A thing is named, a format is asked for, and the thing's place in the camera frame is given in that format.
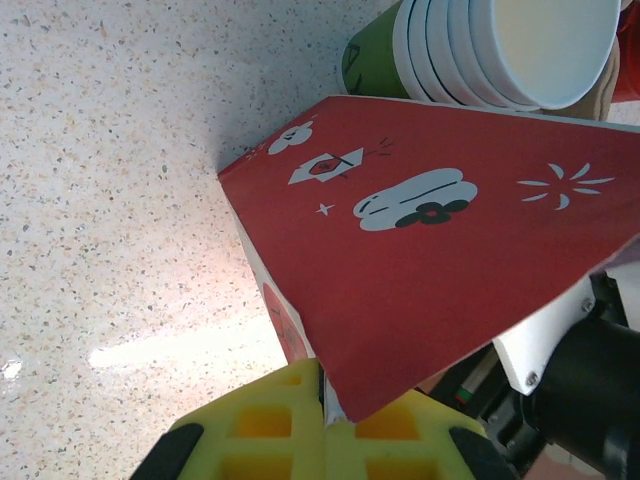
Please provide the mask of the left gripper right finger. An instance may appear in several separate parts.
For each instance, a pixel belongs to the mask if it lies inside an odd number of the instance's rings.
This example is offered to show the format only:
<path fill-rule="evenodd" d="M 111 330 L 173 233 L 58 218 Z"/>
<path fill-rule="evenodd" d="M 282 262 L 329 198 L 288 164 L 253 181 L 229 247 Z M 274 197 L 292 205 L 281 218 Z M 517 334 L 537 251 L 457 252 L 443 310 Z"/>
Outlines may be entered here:
<path fill-rule="evenodd" d="M 411 390 L 325 433 L 327 479 L 518 479 L 475 419 Z"/>

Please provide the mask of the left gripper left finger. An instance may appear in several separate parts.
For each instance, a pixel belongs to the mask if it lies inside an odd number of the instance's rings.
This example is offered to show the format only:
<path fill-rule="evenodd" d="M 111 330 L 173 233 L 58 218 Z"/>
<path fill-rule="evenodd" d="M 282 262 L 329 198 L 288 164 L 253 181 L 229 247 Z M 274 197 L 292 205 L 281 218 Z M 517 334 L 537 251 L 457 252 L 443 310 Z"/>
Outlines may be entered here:
<path fill-rule="evenodd" d="M 133 479 L 323 479 L 323 370 L 278 369 L 178 419 Z"/>

